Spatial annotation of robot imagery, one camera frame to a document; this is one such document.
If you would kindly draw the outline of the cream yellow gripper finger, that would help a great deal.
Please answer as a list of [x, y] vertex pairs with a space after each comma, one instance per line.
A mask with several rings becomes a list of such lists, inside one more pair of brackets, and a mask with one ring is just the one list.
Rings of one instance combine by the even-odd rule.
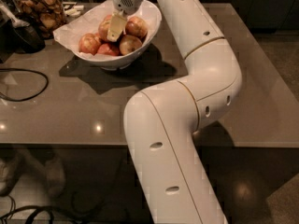
[[124, 31], [126, 23], [127, 18], [122, 12], [114, 12], [107, 31], [107, 39], [111, 42], [116, 42]]

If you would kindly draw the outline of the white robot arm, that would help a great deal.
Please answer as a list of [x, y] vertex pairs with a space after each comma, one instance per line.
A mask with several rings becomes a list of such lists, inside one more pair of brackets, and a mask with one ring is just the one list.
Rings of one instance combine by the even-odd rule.
[[[123, 16], [143, 0], [112, 0]], [[124, 109], [124, 132], [155, 224], [228, 224], [195, 149], [195, 132], [221, 118], [242, 75], [228, 41], [199, 0], [157, 0], [185, 62], [185, 77], [136, 93]]]

